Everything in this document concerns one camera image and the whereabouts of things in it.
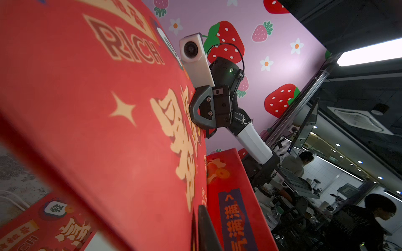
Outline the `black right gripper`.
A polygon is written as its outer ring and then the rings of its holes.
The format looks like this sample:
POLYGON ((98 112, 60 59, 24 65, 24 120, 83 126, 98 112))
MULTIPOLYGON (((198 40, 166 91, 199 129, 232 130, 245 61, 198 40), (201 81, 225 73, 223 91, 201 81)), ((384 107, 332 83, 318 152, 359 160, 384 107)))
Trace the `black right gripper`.
POLYGON ((205 131, 210 139, 217 128, 228 127, 232 123, 230 88, 228 85, 202 86, 189 105, 191 121, 205 131))

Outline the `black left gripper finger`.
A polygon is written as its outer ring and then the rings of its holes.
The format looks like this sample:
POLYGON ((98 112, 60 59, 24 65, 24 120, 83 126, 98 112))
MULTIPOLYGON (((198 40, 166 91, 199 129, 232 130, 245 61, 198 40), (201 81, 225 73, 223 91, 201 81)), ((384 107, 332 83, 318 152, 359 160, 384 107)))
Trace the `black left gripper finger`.
POLYGON ((198 207, 198 249, 199 251, 223 251, 217 233, 204 205, 198 207))

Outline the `red paper bag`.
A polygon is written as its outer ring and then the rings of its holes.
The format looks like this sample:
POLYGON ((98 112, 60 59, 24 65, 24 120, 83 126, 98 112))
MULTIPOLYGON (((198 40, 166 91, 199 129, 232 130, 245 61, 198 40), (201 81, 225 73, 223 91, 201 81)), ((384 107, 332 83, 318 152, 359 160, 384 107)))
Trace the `red paper bag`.
POLYGON ((194 92, 142 1, 1 1, 1 142, 118 250, 198 249, 194 92))
POLYGON ((1 250, 83 251, 96 232, 84 211, 50 193, 1 228, 1 250))

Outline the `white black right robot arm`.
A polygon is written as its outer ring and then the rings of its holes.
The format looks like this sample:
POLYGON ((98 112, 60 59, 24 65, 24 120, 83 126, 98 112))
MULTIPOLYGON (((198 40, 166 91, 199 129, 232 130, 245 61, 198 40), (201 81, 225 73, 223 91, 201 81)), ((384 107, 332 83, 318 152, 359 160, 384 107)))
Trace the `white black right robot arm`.
POLYGON ((248 153, 244 164, 253 172, 249 175, 252 187, 268 184, 273 171, 280 166, 280 159, 259 136, 252 119, 238 106, 237 90, 244 80, 244 71, 221 57, 212 64, 200 59, 184 66, 196 89, 188 106, 191 121, 205 130, 208 139, 218 128, 230 131, 248 153))

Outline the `person in beige shirt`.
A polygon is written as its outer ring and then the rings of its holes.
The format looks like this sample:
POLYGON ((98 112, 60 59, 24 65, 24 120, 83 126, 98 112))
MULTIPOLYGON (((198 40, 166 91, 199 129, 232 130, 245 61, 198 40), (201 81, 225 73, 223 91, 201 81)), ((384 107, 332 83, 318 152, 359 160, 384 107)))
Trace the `person in beige shirt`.
POLYGON ((282 167, 298 177, 304 174, 304 167, 314 160, 312 152, 302 152, 298 157, 287 156, 282 161, 282 167))

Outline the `person in black top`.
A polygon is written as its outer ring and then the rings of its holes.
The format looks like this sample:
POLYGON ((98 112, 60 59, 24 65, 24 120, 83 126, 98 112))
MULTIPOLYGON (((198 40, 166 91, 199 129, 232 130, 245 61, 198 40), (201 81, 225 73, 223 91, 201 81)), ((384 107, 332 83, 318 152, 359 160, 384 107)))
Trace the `person in black top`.
POLYGON ((390 199, 375 193, 364 198, 363 208, 344 205, 326 228, 321 250, 359 251, 364 244, 368 251, 382 251, 385 231, 377 218, 387 221, 396 211, 396 205, 390 199))

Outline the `silver aluminium corner post right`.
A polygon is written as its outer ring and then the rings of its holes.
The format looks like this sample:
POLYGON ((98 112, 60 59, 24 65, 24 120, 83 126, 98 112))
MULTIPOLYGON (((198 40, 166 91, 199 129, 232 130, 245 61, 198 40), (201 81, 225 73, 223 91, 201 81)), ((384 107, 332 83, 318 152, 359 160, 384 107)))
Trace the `silver aluminium corner post right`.
POLYGON ((283 133, 285 133, 287 131, 287 128, 293 123, 294 118, 314 96, 324 80, 326 80, 330 73, 337 67, 337 61, 342 56, 342 54, 343 52, 334 53, 324 62, 322 67, 310 79, 310 81, 302 89, 300 94, 292 102, 289 109, 287 109, 284 114, 279 119, 277 119, 277 121, 264 135, 263 140, 265 141, 266 145, 269 146, 272 150, 274 149, 274 144, 280 140, 283 133))

